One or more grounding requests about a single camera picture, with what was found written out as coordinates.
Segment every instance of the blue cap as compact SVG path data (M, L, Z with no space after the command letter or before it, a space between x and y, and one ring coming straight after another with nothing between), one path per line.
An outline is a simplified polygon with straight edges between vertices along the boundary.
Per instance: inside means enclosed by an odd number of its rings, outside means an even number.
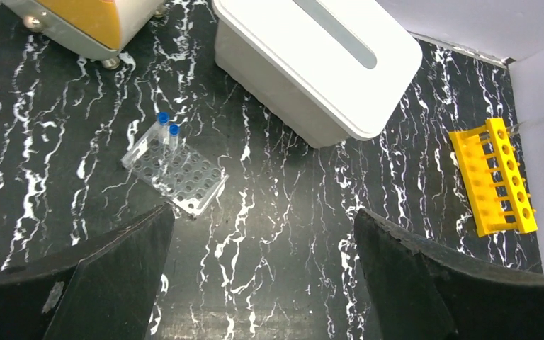
M170 135L178 136L178 133L180 132L180 127L176 124L170 125Z
M170 116L167 112L157 113L157 121L159 122L159 124L166 124L168 120L170 120Z

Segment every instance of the metal foot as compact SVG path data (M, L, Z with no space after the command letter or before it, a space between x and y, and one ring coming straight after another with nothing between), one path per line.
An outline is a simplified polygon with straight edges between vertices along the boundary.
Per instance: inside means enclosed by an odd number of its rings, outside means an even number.
M106 69L117 69L118 66L120 66L120 58L113 57L113 58L109 58L107 60L102 60L101 64Z
M45 24L35 16L24 16L23 22L24 26L34 33L42 32L45 29Z
M155 13L153 13L153 17L154 18L163 18L165 15L166 15L166 5L165 3L159 5L156 9L155 9Z

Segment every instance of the orange machine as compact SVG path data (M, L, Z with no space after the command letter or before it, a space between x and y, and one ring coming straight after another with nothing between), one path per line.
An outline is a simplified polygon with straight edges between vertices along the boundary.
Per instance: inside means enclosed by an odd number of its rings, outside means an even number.
M24 26L107 69L151 17L165 14L164 0L2 0Z

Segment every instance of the white lid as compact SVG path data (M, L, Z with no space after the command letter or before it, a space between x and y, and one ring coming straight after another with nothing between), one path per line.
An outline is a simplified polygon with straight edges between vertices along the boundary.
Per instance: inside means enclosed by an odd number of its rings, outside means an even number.
M213 5L228 26L360 140L383 131L420 68L418 42L373 0Z

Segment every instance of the blue-capped tube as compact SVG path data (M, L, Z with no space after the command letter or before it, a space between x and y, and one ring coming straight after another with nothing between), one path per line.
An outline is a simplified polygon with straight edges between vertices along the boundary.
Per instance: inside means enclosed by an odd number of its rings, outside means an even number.
M173 154L176 149L178 149L179 135L180 135L180 126L177 124L170 124L169 130L169 148Z
M159 142L167 145L169 144L170 134L168 133L168 121L170 116L167 112L160 112L157 114L157 122L159 123L159 131L157 134L157 139Z

